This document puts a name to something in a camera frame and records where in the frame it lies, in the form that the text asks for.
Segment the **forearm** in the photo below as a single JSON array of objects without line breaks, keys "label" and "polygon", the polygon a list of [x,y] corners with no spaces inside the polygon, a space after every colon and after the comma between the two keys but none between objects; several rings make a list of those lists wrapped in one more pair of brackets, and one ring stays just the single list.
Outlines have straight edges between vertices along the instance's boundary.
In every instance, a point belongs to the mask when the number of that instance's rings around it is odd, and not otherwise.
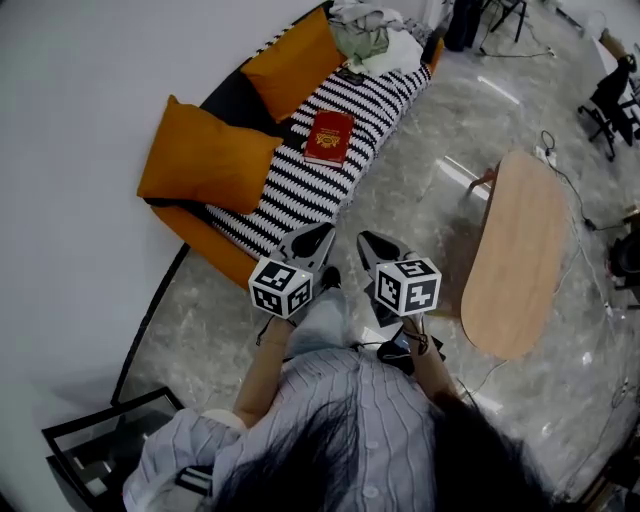
[{"label": "forearm", "polygon": [[422,391],[424,391],[424,394],[427,395],[427,398],[430,400],[433,400],[434,397],[440,393],[458,397],[453,379],[442,362],[431,335],[423,332],[422,323],[417,319],[412,320],[409,317],[405,317],[402,322],[405,332],[409,334],[426,334],[429,340],[429,348],[426,352],[420,354],[419,342],[407,336],[411,350],[411,359],[413,360],[413,366],[415,368],[414,377],[418,381]]},{"label": "forearm", "polygon": [[262,336],[233,407],[234,414],[242,419],[247,428],[258,423],[271,408],[291,330],[288,322],[274,318]]}]

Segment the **book cover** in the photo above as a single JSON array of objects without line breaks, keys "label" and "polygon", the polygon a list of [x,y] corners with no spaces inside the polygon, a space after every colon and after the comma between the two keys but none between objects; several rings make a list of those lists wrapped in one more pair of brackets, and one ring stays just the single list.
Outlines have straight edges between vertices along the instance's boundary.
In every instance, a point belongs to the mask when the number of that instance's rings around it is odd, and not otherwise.
[{"label": "book cover", "polygon": [[353,116],[319,110],[304,149],[304,159],[314,164],[342,167],[353,130]]}]

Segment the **shoe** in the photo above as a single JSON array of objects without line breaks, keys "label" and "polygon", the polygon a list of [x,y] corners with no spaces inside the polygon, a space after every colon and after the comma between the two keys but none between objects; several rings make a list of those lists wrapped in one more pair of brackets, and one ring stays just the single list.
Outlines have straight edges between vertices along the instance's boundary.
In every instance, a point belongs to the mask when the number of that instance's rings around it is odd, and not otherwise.
[{"label": "shoe", "polygon": [[340,288],[341,281],[342,280],[340,279],[340,271],[338,270],[338,267],[334,267],[333,265],[331,265],[327,267],[322,274],[322,280],[320,281],[320,284],[322,285],[322,288],[324,290],[327,290],[329,288]]}]

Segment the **green cloth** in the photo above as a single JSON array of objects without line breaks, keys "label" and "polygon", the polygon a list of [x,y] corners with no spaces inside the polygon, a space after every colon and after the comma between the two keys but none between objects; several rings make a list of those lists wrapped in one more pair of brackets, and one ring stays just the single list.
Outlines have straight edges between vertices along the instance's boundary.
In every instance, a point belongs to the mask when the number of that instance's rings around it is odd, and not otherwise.
[{"label": "green cloth", "polygon": [[356,62],[385,53],[389,47],[389,35],[385,27],[367,32],[355,23],[329,22],[333,40],[340,52]]}]

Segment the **light blue jeans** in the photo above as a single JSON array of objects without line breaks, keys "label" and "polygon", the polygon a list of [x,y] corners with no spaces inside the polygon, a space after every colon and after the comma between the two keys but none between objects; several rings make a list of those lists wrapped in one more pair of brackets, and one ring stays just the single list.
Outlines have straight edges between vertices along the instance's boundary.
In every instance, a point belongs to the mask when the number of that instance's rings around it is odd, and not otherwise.
[{"label": "light blue jeans", "polygon": [[347,299],[329,288],[313,300],[304,320],[291,333],[286,358],[325,348],[345,348],[349,328]]}]

